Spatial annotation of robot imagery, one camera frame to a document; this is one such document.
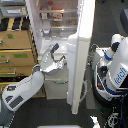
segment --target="floor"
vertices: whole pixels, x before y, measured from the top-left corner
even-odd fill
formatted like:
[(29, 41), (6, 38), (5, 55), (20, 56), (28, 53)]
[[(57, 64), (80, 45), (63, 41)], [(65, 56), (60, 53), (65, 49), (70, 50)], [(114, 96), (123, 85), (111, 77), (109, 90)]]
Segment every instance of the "floor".
[[(128, 0), (125, 0), (124, 3), (121, 3), (120, 0), (105, 0), (105, 3), (101, 3), (101, 0), (96, 1), (91, 45), (108, 47), (111, 45), (113, 34), (120, 33), (122, 36), (127, 36), (120, 22), (120, 13), (125, 8), (128, 8)], [(86, 78), (90, 81), (89, 71), (86, 72)], [(32, 98), (16, 112), (11, 128), (36, 128), (45, 125), (79, 125), (83, 128), (93, 128), (94, 124), (90, 116), (97, 116), (99, 124), (103, 128), (106, 120), (101, 114), (100, 107), (98, 108), (94, 101), (91, 90), (80, 104), (78, 114), (73, 115), (66, 99)]]

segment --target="robot body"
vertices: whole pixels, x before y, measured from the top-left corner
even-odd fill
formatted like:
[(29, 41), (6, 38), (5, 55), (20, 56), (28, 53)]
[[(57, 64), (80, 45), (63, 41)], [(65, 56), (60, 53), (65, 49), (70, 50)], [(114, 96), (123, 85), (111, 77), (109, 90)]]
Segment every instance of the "robot body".
[(103, 50), (104, 56), (100, 57), (99, 62), (95, 66), (94, 93), (103, 102), (110, 103), (112, 106), (117, 104), (117, 101), (128, 90), (126, 85), (128, 83), (127, 49), (128, 38), (115, 34), (112, 37), (111, 47), (106, 52)]

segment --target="wooden cabinet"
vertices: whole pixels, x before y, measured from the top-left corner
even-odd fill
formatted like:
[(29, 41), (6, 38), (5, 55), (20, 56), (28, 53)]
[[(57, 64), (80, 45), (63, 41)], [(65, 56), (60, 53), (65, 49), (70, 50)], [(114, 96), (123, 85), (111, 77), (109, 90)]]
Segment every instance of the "wooden cabinet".
[(64, 65), (53, 76), (45, 76), (44, 88), (47, 99), (66, 99), (68, 92), (68, 69)]
[[(16, 83), (10, 79), (17, 81), (20, 76), (31, 75), (33, 67), (37, 64), (30, 30), (12, 31), (13, 21), (14, 19), (10, 18), (7, 31), (0, 32), (0, 94), (7, 85)], [(34, 97), (44, 97), (43, 91), (41, 88)]]
[(31, 48), (28, 31), (0, 32), (0, 49), (27, 49)]

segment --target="door handle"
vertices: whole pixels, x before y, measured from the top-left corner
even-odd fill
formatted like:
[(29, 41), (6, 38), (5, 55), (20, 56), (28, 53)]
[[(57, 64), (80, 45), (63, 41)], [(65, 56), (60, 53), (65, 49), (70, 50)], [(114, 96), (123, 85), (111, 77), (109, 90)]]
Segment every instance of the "door handle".
[(7, 72), (7, 73), (0, 73), (0, 75), (15, 75), (16, 74), (16, 71), (14, 72)]
[(2, 44), (2, 40), (0, 40), (0, 44)]
[(9, 59), (7, 59), (7, 61), (0, 62), (0, 64), (5, 64), (5, 63), (9, 63)]
[(5, 86), (2, 86), (2, 87), (1, 87), (1, 92), (0, 92), (0, 93), (3, 93), (4, 89), (5, 89)]

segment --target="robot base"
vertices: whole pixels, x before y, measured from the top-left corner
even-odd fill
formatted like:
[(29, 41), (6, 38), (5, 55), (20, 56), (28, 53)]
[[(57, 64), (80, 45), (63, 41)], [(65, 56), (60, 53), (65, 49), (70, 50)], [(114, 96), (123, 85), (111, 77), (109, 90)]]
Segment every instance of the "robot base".
[(97, 70), (95, 71), (92, 71), (92, 87), (93, 87), (93, 94), (94, 94), (94, 97), (95, 99), (103, 106), (106, 106), (106, 107), (115, 107), (118, 105), (120, 99), (112, 99), (111, 101), (108, 101), (106, 100), (105, 98), (103, 98), (103, 96), (97, 91), (97, 88), (99, 88), (99, 85), (102, 84), (102, 81), (101, 79), (102, 78), (99, 78), (98, 75), (97, 75), (97, 72), (100, 71), (99, 68), (97, 68)]

